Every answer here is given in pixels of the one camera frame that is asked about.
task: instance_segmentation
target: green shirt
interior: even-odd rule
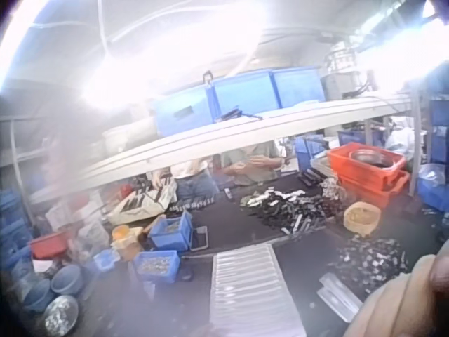
[[[228,167],[240,161],[246,164],[252,156],[277,158],[279,151],[274,141],[258,144],[251,153],[246,153],[242,149],[231,150],[222,154],[222,167]],[[256,167],[250,173],[235,176],[234,182],[237,185],[252,185],[273,179],[276,179],[276,173],[272,168]]]

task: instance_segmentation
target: white shirt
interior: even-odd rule
[[[186,161],[185,163],[172,165],[170,167],[171,175],[175,179],[182,179],[182,178],[187,178],[187,177],[193,176],[193,175],[197,174],[198,172],[208,168],[207,160],[203,160],[199,164],[199,170],[197,172],[193,172],[192,171],[192,162],[193,161]]]

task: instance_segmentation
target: person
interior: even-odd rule
[[[152,173],[152,184],[161,187],[163,170]],[[218,192],[217,184],[210,176],[208,158],[200,158],[172,165],[170,173],[176,180],[176,196],[178,200],[193,199],[195,197],[210,197]]]
[[[274,169],[282,158],[274,141],[242,147],[222,154],[223,173],[234,177],[236,185],[252,185],[276,179]]]
[[[372,293],[344,337],[449,336],[448,299],[449,241]]]

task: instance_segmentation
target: jeans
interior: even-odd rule
[[[207,169],[192,177],[176,179],[176,183],[178,200],[210,197],[218,193],[217,184],[215,184]]]

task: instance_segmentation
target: metal bowl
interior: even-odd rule
[[[393,159],[387,157],[381,152],[369,149],[355,150],[349,153],[349,157],[356,161],[362,161],[363,163],[380,167],[381,169],[387,169],[394,165]]]
[[[63,337],[74,327],[79,315],[75,297],[62,295],[48,305],[43,314],[43,324],[50,337]]]

